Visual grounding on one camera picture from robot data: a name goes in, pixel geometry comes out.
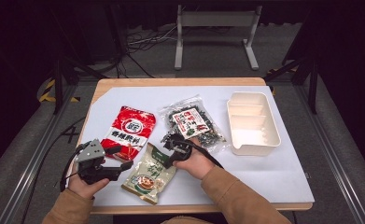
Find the person's left hand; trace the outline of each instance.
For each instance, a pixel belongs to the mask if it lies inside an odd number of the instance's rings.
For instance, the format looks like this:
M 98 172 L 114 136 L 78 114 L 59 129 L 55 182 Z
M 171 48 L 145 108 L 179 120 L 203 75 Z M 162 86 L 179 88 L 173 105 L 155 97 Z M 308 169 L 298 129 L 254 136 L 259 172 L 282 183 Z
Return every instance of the person's left hand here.
M 74 171 L 77 169 L 75 164 L 72 169 Z M 100 189 L 103 189 L 108 183 L 109 179 L 105 178 L 89 185 L 84 180 L 82 180 L 78 174 L 76 174 L 69 177 L 68 188 L 80 197 L 92 199 L 94 194 Z

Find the hand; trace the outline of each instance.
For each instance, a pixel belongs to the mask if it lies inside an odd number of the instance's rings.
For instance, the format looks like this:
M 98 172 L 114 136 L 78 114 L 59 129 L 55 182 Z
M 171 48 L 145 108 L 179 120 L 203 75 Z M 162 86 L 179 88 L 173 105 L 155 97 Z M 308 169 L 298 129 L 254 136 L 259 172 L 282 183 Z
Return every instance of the hand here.
M 72 169 L 76 171 L 77 167 L 75 163 Z M 89 185 L 76 174 L 69 177 L 68 188 L 80 197 L 92 199 L 94 194 L 100 189 L 103 189 L 108 183 L 109 179 L 106 178 Z
M 192 138 L 190 141 L 197 146 L 200 145 L 197 138 Z M 215 167 L 215 164 L 207 159 L 205 155 L 199 152 L 196 148 L 192 149 L 191 155 L 186 161 L 174 161 L 173 165 L 176 168 L 188 171 L 189 174 L 198 179 L 203 179 L 204 176 Z

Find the white tabletop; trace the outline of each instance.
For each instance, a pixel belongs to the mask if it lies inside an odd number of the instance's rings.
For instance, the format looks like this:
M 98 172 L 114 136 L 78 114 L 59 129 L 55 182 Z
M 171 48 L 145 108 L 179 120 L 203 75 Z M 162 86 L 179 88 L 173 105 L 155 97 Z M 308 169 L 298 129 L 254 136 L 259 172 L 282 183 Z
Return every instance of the white tabletop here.
M 270 203 L 313 203 L 314 197 L 307 183 L 296 151 L 275 104 L 269 87 L 266 86 L 191 86 L 191 87 L 117 87 L 100 97 L 89 111 L 81 142 L 94 138 L 103 139 L 123 105 L 144 110 L 156 116 L 157 123 L 148 141 L 162 148 L 161 139 L 168 128 L 159 115 L 163 106 L 193 97 L 201 96 L 204 107 L 216 125 L 231 141 L 227 101 L 235 91 L 264 93 L 272 109 L 275 125 L 279 131 L 281 145 L 266 157 L 237 156 L 226 148 L 213 156 L 223 167 L 240 178 L 249 187 L 265 197 Z M 134 159 L 137 163 L 146 148 Z M 119 166 L 120 162 L 106 159 L 105 166 Z M 131 171 L 123 172 L 118 181 L 112 181 L 95 195 L 95 206 L 147 206 L 137 196 L 121 188 Z M 213 204 L 200 187 L 200 181 L 185 171 L 177 170 L 174 178 L 159 195 L 158 205 L 199 205 Z

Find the table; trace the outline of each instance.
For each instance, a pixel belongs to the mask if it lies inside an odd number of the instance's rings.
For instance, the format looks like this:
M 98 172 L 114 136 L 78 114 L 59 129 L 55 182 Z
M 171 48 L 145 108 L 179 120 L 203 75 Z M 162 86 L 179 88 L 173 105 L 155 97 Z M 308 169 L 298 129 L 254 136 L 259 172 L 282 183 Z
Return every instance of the table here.
M 183 94 L 186 90 L 190 90 L 189 94 Z M 159 91 L 166 91 L 167 94 L 154 97 Z M 158 117 L 156 108 L 189 98 L 196 93 L 200 93 L 206 110 L 220 130 L 230 139 L 230 130 L 227 130 L 226 102 L 233 91 L 262 91 L 266 94 L 274 113 L 274 120 L 282 143 L 267 157 L 236 156 L 227 149 L 215 153 L 214 157 L 225 169 L 267 198 L 276 209 L 294 211 L 310 209 L 315 201 L 314 197 L 275 105 L 274 98 L 262 78 L 102 79 L 93 95 L 91 108 L 79 142 L 90 141 L 96 137 L 103 138 L 111 122 L 119 113 L 119 107 L 122 104 L 128 104 L 128 106 L 155 114 L 157 124 L 148 141 L 160 147 L 160 139 L 167 130 L 165 124 Z M 142 155 L 143 151 L 134 159 L 135 164 Z M 105 164 L 119 166 L 118 161 L 111 159 L 107 159 Z M 146 203 L 130 192 L 121 189 L 120 185 L 129 173 L 129 171 L 122 173 L 118 181 L 111 182 L 95 195 L 93 214 L 218 212 L 218 209 L 200 188 L 200 181 L 184 171 L 176 172 L 173 180 L 159 195 L 158 205 Z

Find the floor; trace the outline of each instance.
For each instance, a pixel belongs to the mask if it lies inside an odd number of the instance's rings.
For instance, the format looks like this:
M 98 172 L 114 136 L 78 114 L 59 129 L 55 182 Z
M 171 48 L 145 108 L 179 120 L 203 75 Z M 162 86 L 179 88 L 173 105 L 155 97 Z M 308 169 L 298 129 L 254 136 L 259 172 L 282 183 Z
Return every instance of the floor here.
M 245 31 L 217 28 L 192 29 L 185 33 L 180 71 L 174 69 L 175 35 L 172 35 L 151 49 L 131 52 L 139 66 L 124 57 L 118 66 L 119 76 L 147 77 L 148 73 L 154 77 L 264 77 L 268 70 L 281 66 L 299 28 L 299 24 L 258 28 L 253 44 L 260 66 L 258 71 L 250 69 L 241 43 Z M 104 66 L 98 63 L 92 68 Z M 113 69 L 105 75 L 117 77 L 118 72 Z M 274 87 L 274 99 L 316 202 L 308 211 L 283 212 L 283 215 L 292 223 L 365 223 L 365 162 L 358 148 L 321 80 L 317 87 L 317 115 L 314 115 L 306 103 L 307 81 L 302 86 L 293 86 L 290 76 L 285 74 L 268 84 Z M 64 86 L 68 103 L 61 111 L 53 115 L 54 103 L 42 102 L 16 136 L 0 160 L 0 174 L 6 174 L 0 175 L 0 223 L 39 223 L 50 210 L 59 194 L 62 170 L 77 145 L 82 119 L 97 81 L 94 77 L 81 76 L 78 85 Z M 43 88 L 38 90 L 38 97 L 42 92 Z M 71 97 L 79 101 L 69 102 Z M 90 223 L 143 223 L 143 220 L 159 223 L 165 218 L 93 215 Z

